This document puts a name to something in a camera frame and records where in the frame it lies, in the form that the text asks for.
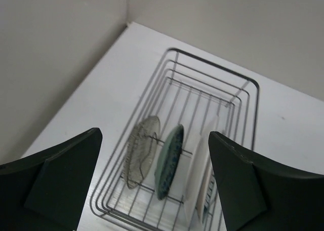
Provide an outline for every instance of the plate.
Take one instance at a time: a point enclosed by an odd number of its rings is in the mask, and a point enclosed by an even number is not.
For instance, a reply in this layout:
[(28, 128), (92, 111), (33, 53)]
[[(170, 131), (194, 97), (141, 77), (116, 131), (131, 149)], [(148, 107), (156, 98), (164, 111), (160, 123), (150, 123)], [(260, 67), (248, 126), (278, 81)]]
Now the plate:
[(205, 200), (204, 213), (202, 215), (203, 226), (206, 224), (208, 213), (210, 211), (212, 204), (216, 201), (216, 195), (217, 195), (216, 180), (215, 180), (214, 176), (211, 174), (209, 187), (207, 190), (207, 195), (206, 195), (206, 200)]
[(211, 131), (216, 130), (218, 125), (216, 116), (205, 128), (201, 135), (199, 144), (190, 161), (186, 183), (184, 187), (184, 212), (187, 225), (190, 226), (194, 214), (200, 187), (204, 178), (207, 162), (210, 159), (208, 137)]
[(149, 116), (133, 128), (124, 162), (124, 180), (129, 189), (134, 189), (147, 176), (155, 157), (159, 132), (157, 116)]
[(182, 151), (183, 125), (176, 126), (168, 135), (157, 160), (155, 171), (155, 191), (159, 200), (170, 190)]
[(205, 172), (204, 172), (204, 178), (202, 180), (203, 182), (200, 187), (200, 191), (199, 191), (198, 199), (197, 199), (197, 205), (196, 205), (200, 223), (203, 223), (204, 213), (205, 213), (205, 205), (206, 205), (206, 202), (207, 203), (210, 202), (211, 192), (213, 190), (213, 189), (209, 189), (210, 180), (211, 180), (211, 177), (213, 177), (213, 176), (211, 176), (212, 170), (213, 170), (212, 160), (209, 158)]

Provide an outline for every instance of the white plate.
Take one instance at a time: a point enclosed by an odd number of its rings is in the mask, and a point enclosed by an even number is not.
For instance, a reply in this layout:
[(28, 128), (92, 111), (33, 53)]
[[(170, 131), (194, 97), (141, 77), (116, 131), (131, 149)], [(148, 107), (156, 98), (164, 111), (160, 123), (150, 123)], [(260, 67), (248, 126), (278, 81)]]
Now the white plate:
[(199, 218), (201, 224), (203, 223), (206, 196), (207, 196), (207, 191), (208, 191), (208, 187), (209, 187), (210, 180), (211, 180), (212, 169), (213, 169), (212, 160), (209, 157), (209, 160), (207, 162), (207, 166), (205, 169), (205, 173), (204, 173), (204, 178), (202, 180), (203, 182), (201, 184), (199, 195), (198, 195), (197, 205), (196, 205), (197, 212), (198, 212), (198, 218)]
[(216, 201), (216, 195), (217, 195), (217, 186), (216, 186), (216, 179), (213, 179), (213, 183), (210, 183), (208, 190), (209, 198), (205, 202), (204, 206), (204, 214), (202, 215), (202, 224), (203, 226), (206, 224), (208, 213), (210, 212), (210, 208), (213, 205), (213, 203)]
[(196, 207), (200, 187), (203, 181), (206, 165), (210, 159), (208, 148), (208, 137), (211, 131), (215, 131), (218, 125), (216, 116), (205, 128), (201, 135), (196, 151), (193, 153), (189, 165), (188, 174), (184, 188), (184, 212), (187, 225), (190, 226), (191, 219)]

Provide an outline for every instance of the dish rack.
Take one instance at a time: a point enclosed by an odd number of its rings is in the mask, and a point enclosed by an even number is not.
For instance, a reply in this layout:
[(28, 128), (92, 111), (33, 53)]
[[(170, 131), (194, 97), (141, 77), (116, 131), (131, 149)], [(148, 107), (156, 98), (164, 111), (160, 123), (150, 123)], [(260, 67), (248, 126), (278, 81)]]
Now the dish rack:
[[(259, 102), (258, 83), (242, 74), (180, 49), (168, 49), (134, 108), (93, 191), (95, 215), (128, 230), (201, 230), (186, 224), (183, 187), (192, 152), (204, 126), (218, 115), (220, 131), (253, 150)], [(127, 139), (132, 128), (150, 115), (160, 119), (157, 150), (145, 180), (129, 190), (123, 179)], [(183, 149), (168, 196), (157, 200), (154, 171), (168, 133), (177, 124), (185, 130)], [(218, 195), (212, 200), (203, 230), (226, 230)]]

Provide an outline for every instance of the teal ceramic plate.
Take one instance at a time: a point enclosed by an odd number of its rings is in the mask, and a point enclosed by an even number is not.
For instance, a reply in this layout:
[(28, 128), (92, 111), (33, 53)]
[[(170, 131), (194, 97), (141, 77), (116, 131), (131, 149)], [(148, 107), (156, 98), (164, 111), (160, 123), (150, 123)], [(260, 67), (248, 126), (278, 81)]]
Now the teal ceramic plate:
[(157, 116), (149, 116), (133, 128), (124, 162), (124, 180), (129, 189), (146, 178), (155, 157), (159, 132), (160, 120)]
[(157, 160), (155, 171), (155, 191), (162, 200), (170, 190), (179, 163), (184, 136), (183, 125), (176, 126), (168, 135)]

